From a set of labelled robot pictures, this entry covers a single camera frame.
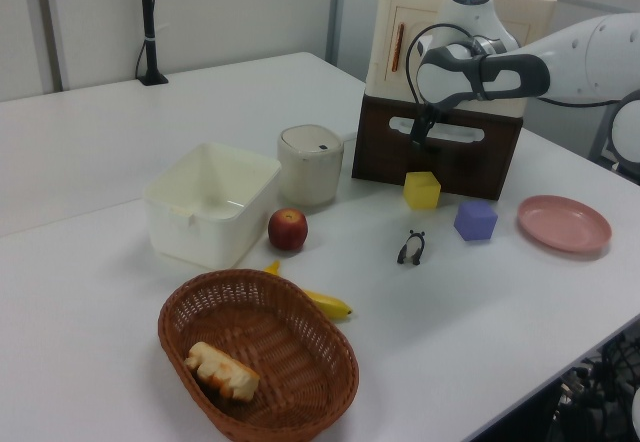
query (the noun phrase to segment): yellow cube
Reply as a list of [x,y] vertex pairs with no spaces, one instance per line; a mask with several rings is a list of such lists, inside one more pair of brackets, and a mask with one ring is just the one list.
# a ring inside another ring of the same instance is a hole
[[407,172],[402,195],[413,210],[435,209],[440,197],[440,182],[431,172]]

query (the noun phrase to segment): woven basket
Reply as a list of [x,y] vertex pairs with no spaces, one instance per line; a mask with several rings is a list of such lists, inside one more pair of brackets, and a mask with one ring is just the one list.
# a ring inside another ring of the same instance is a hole
[[[176,290],[158,320],[162,348],[200,408],[238,442],[303,442],[351,405],[358,364],[342,333],[305,293],[266,272],[222,270]],[[184,365],[207,342],[260,375],[249,403],[226,401]]]

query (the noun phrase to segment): bread roll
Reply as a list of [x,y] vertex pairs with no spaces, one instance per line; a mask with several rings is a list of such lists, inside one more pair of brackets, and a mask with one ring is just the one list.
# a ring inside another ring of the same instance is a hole
[[260,382],[249,367],[206,342],[194,344],[184,363],[202,383],[227,399],[250,402]]

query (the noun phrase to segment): white wall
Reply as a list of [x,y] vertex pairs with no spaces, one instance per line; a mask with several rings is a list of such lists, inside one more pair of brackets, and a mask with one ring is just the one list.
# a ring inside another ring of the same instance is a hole
[[[338,0],[333,62],[364,80],[373,39],[377,0]],[[606,13],[640,10],[640,0],[558,0],[550,31]],[[566,109],[539,101],[528,104],[525,127],[567,149],[588,156],[604,109]]]
[[[65,88],[133,78],[141,0],[50,1]],[[167,75],[300,51],[325,58],[331,8],[331,0],[156,0],[159,69]]]
[[0,101],[53,90],[38,0],[0,0]]

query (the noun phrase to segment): purple hexagonal block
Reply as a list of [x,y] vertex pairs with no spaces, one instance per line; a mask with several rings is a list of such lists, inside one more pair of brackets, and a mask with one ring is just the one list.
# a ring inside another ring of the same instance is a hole
[[458,207],[458,214],[453,226],[464,240],[490,239],[498,221],[491,206],[484,200],[470,200]]

